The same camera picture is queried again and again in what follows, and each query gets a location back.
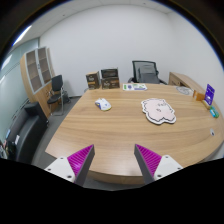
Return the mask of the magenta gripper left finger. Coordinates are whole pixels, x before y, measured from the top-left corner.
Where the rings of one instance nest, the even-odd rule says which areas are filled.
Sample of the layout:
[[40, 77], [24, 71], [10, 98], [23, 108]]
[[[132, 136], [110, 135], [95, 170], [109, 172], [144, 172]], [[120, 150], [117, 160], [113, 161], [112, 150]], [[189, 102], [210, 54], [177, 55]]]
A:
[[52, 162], [46, 171], [69, 182], [82, 186], [95, 156], [94, 145], [87, 146], [68, 157], [61, 156]]

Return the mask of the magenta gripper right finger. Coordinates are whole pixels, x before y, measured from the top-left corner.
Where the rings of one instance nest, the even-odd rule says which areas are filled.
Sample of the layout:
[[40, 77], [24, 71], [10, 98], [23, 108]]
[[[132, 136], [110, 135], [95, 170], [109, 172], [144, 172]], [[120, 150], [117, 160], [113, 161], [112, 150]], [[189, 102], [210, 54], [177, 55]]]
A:
[[134, 155], [145, 184], [152, 183], [182, 169], [182, 166], [171, 156], [161, 156], [139, 144], [135, 145]]

